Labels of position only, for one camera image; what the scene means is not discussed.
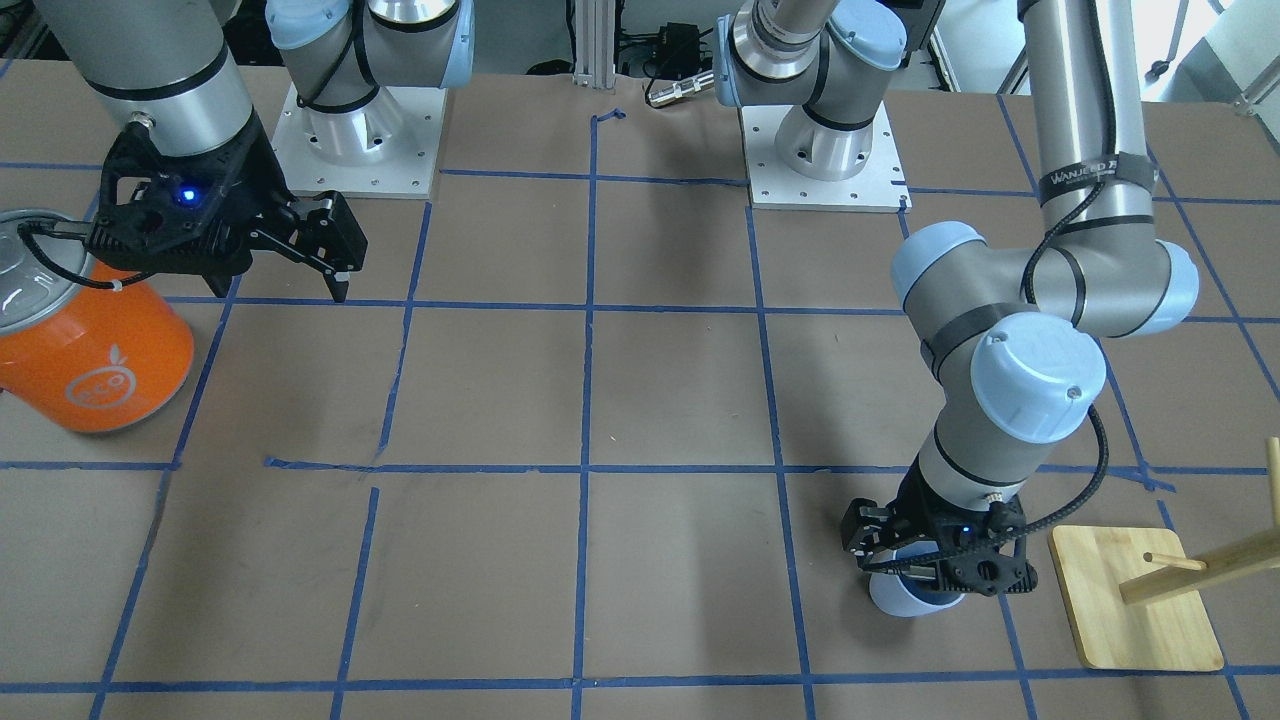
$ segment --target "metal plate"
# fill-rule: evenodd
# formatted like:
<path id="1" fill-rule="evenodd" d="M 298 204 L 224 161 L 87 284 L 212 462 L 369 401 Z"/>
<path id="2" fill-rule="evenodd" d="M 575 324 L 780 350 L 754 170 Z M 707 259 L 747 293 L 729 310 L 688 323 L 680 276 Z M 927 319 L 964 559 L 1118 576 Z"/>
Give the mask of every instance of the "metal plate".
<path id="1" fill-rule="evenodd" d="M 306 119 L 298 110 L 297 91 L 289 86 L 271 147 L 292 192 L 306 196 L 337 190 L 347 197 L 430 200 L 448 92 L 435 87 L 387 90 L 408 115 L 416 140 L 411 145 L 417 151 L 393 155 L 374 165 L 334 165 L 312 151 Z"/>
<path id="2" fill-rule="evenodd" d="M 746 170 L 751 179 L 751 205 L 790 210 L 836 210 L 845 213 L 897 213 L 902 202 L 911 209 L 906 176 L 897 156 L 897 143 L 881 104 L 872 132 L 876 140 L 863 172 L 847 181 L 817 181 L 792 170 L 778 156 L 773 138 L 787 105 L 742 108 L 742 137 Z"/>

